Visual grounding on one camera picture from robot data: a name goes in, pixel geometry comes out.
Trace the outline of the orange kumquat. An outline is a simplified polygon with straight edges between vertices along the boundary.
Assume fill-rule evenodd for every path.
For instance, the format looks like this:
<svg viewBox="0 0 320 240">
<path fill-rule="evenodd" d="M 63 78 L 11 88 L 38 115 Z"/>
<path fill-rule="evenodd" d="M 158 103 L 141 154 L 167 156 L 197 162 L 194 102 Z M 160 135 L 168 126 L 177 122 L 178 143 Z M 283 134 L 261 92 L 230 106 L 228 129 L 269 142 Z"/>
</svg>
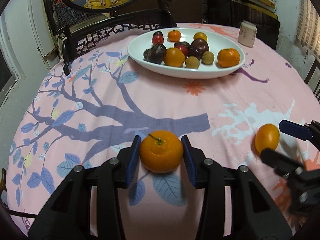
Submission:
<svg viewBox="0 0 320 240">
<path fill-rule="evenodd" d="M 264 124 L 255 135 L 254 145 L 258 154 L 261 154 L 262 150 L 267 148 L 275 150 L 279 141 L 279 129 L 274 124 Z"/>
</svg>

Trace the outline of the large orange mandarin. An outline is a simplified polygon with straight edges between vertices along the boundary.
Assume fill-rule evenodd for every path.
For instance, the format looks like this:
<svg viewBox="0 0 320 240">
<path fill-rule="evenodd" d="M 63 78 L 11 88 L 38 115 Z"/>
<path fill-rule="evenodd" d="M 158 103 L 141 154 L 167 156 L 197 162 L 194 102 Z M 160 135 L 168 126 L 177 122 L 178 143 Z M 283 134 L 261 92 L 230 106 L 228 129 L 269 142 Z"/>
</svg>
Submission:
<svg viewBox="0 0 320 240">
<path fill-rule="evenodd" d="M 223 68 L 236 66 L 240 62 L 240 54 L 233 48 L 223 49 L 218 52 L 217 62 Z"/>
</svg>

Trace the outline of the orange mandarin with stem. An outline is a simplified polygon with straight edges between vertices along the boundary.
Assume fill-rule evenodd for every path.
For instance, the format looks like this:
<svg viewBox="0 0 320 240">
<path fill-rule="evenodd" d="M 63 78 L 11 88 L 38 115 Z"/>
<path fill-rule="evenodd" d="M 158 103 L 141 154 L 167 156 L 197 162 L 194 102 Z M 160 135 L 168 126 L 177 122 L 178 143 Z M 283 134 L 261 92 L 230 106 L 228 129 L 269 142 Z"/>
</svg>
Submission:
<svg viewBox="0 0 320 240">
<path fill-rule="evenodd" d="M 140 160 L 154 173 L 169 173 L 180 165 L 183 146 L 180 139 L 170 131 L 153 131 L 141 142 Z"/>
</svg>

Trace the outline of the brown longan fruit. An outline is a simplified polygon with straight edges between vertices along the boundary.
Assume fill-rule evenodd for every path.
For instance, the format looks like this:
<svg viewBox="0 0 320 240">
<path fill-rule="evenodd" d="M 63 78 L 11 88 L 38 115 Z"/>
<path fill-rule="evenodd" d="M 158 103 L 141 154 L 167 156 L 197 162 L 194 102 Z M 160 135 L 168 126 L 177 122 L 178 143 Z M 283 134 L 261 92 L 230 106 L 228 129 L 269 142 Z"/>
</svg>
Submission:
<svg viewBox="0 0 320 240">
<path fill-rule="evenodd" d="M 202 55 L 202 63 L 206 65 L 213 64 L 215 60 L 215 56 L 212 52 L 210 51 L 205 51 Z"/>
<path fill-rule="evenodd" d="M 185 60 L 185 67 L 188 69 L 198 69 L 200 66 L 200 61 L 194 56 L 190 56 Z"/>
</svg>

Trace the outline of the dark red plum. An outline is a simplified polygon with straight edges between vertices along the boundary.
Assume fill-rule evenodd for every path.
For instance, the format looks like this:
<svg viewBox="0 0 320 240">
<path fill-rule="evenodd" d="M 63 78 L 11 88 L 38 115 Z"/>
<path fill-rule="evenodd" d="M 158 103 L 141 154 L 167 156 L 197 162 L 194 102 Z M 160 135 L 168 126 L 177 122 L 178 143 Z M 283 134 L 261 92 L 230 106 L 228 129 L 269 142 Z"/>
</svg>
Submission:
<svg viewBox="0 0 320 240">
<path fill-rule="evenodd" d="M 193 42 L 191 43 L 191 48 L 197 48 L 201 51 L 201 53 L 204 53 L 206 51 L 209 51 L 209 46 L 206 40 L 202 39 L 202 38 L 198 38 L 193 40 Z"/>
</svg>

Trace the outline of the orange round fruit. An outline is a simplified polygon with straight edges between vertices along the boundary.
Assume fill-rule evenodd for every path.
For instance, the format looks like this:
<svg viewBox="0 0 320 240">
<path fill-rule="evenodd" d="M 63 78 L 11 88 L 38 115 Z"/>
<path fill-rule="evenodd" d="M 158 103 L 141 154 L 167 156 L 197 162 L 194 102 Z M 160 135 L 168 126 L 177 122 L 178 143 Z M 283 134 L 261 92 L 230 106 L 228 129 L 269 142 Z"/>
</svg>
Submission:
<svg viewBox="0 0 320 240">
<path fill-rule="evenodd" d="M 182 67 L 185 62 L 185 55 L 178 48 L 169 48 L 163 57 L 163 62 L 166 66 Z"/>
</svg>

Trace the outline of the dark purple fruit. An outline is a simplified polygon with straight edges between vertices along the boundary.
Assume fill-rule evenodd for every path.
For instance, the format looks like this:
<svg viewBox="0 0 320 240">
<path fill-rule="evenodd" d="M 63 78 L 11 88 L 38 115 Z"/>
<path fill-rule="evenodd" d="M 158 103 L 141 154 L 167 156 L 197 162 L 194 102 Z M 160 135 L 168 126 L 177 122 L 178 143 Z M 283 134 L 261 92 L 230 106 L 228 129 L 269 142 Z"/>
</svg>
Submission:
<svg viewBox="0 0 320 240">
<path fill-rule="evenodd" d="M 151 48 L 145 50 L 143 56 L 145 61 L 155 64 L 161 64 L 166 53 L 167 48 L 164 45 L 155 44 Z"/>
</svg>

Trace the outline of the wooden chair at right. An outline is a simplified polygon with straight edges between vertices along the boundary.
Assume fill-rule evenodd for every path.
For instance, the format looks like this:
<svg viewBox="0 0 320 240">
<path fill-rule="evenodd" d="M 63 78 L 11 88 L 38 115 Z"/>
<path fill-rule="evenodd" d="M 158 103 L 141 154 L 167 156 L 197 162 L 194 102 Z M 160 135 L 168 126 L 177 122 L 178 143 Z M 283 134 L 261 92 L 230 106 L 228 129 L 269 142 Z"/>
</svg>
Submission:
<svg viewBox="0 0 320 240">
<path fill-rule="evenodd" d="M 304 79 L 304 82 L 312 90 L 313 95 L 319 101 L 319 62 L 316 59 Z"/>
</svg>

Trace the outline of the pink tree-print tablecloth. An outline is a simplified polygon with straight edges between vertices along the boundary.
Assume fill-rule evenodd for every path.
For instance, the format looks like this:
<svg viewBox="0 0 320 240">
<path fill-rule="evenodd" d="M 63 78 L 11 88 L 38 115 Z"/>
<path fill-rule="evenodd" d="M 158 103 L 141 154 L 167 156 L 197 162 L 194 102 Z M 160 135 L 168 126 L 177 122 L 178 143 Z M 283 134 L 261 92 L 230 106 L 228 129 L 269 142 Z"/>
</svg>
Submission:
<svg viewBox="0 0 320 240">
<path fill-rule="evenodd" d="M 157 130 L 187 135 L 224 167 L 248 166 L 291 229 L 285 180 L 252 147 L 256 131 L 281 120 L 319 120 L 312 90 L 286 59 L 259 40 L 231 75 L 185 80 L 151 72 L 131 60 L 128 44 L 139 29 L 111 34 L 76 59 L 65 76 L 57 64 L 42 81 L 11 144 L 7 173 L 10 209 L 38 213 L 76 165 L 92 168 Z"/>
</svg>

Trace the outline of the white paper cup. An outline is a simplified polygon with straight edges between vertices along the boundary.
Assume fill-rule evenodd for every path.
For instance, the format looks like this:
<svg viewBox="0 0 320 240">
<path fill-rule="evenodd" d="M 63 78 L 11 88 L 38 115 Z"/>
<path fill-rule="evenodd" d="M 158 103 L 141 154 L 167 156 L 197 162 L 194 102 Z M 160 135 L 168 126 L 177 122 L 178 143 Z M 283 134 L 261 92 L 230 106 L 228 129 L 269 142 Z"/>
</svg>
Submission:
<svg viewBox="0 0 320 240">
<path fill-rule="evenodd" d="M 239 29 L 238 42 L 246 47 L 253 48 L 257 34 L 257 27 L 255 24 L 242 21 Z"/>
</svg>

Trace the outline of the white oval plate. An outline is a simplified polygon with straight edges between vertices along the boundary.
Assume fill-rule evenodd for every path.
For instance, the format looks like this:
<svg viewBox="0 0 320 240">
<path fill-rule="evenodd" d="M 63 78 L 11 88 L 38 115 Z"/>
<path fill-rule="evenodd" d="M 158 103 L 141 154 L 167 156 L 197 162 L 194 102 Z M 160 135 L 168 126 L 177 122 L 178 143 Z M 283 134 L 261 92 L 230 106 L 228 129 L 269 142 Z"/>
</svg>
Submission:
<svg viewBox="0 0 320 240">
<path fill-rule="evenodd" d="M 244 51 L 240 48 L 240 46 L 231 40 L 230 38 L 223 36 L 221 34 L 212 32 L 207 29 L 194 29 L 194 28 L 177 28 L 182 34 L 181 41 L 185 41 L 191 43 L 193 41 L 193 36 L 197 32 L 203 32 L 207 35 L 208 38 L 208 46 L 209 50 L 214 54 L 215 59 L 214 62 L 210 65 L 205 65 L 203 63 L 200 64 L 198 69 L 189 69 L 183 64 L 181 67 L 172 67 L 167 66 L 165 63 L 155 64 L 144 60 L 143 53 L 145 50 L 151 48 L 152 46 L 152 37 L 153 31 L 148 33 L 143 33 L 136 38 L 134 38 L 127 47 L 127 53 L 133 61 L 138 63 L 145 69 L 148 69 L 152 72 L 163 74 L 171 77 L 179 77 L 183 79 L 212 79 L 216 77 L 223 77 L 229 75 L 239 68 L 245 62 L 246 56 Z M 217 55 L 219 51 L 223 49 L 235 49 L 238 51 L 240 55 L 240 61 L 238 64 L 223 68 L 217 61 Z"/>
</svg>

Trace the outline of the yellow kumquat on plate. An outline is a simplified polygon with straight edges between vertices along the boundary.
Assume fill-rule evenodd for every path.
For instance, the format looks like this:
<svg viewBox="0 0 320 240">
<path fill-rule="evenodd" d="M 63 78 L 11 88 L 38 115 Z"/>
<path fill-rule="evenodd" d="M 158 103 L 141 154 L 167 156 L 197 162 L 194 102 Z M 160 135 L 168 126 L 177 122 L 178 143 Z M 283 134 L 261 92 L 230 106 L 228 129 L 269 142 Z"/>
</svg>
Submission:
<svg viewBox="0 0 320 240">
<path fill-rule="evenodd" d="M 202 39 L 202 40 L 205 40 L 205 41 L 208 40 L 207 35 L 206 35 L 205 33 L 203 33 L 203 32 L 198 32 L 198 33 L 196 33 L 196 34 L 193 36 L 193 39 L 194 39 L 194 40 Z"/>
</svg>

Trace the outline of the small mandarin on plate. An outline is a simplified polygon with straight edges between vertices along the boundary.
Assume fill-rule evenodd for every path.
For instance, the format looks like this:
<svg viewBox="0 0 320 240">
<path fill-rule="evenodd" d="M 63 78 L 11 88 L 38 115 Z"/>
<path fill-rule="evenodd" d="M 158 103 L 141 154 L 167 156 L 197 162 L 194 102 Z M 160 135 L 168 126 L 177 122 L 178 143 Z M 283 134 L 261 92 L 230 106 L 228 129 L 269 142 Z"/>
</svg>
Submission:
<svg viewBox="0 0 320 240">
<path fill-rule="evenodd" d="M 168 32 L 167 37 L 169 42 L 179 42 L 182 37 L 182 34 L 179 30 L 172 30 Z"/>
</svg>

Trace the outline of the red cherry tomato on plate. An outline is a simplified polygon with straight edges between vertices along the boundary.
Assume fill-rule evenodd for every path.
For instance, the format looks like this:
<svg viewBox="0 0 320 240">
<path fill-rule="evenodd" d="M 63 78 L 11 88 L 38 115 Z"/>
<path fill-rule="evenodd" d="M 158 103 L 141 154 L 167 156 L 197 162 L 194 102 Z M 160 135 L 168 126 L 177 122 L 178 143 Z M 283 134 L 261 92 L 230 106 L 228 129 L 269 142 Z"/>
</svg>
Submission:
<svg viewBox="0 0 320 240">
<path fill-rule="evenodd" d="M 152 37 L 152 44 L 156 45 L 156 44 L 163 44 L 164 43 L 164 38 L 162 35 L 154 35 Z"/>
</svg>

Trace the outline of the dark carved wooden chair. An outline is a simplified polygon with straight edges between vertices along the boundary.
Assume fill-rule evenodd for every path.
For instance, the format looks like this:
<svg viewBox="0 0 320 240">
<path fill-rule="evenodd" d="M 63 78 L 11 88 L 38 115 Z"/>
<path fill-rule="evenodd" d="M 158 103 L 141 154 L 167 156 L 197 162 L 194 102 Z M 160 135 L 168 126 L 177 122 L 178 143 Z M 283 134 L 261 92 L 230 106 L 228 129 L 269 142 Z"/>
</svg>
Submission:
<svg viewBox="0 0 320 240">
<path fill-rule="evenodd" d="M 157 0 L 152 9 L 143 9 L 135 0 L 111 12 L 88 13 L 78 11 L 65 5 L 61 0 L 43 0 L 49 26 L 54 36 L 62 41 L 61 54 L 63 73 L 68 76 L 72 62 L 86 54 L 100 41 L 108 38 L 111 33 L 118 34 L 130 29 L 157 30 L 176 26 L 176 21 L 169 11 L 171 0 Z M 70 20 L 73 16 L 94 16 L 109 13 L 110 17 L 97 23 L 91 23 L 76 31 L 71 31 L 69 22 L 62 23 L 61 19 Z"/>
</svg>

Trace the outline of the dark cherry behind tomato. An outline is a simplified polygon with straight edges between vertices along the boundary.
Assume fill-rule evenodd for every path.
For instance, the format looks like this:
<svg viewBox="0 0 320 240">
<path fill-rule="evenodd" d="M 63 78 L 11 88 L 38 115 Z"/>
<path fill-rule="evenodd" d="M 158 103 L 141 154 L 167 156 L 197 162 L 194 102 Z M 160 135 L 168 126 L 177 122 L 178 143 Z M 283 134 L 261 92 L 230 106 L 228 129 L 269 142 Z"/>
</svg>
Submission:
<svg viewBox="0 0 320 240">
<path fill-rule="evenodd" d="M 163 33 L 161 31 L 157 31 L 153 33 L 153 36 L 163 36 Z"/>
</svg>

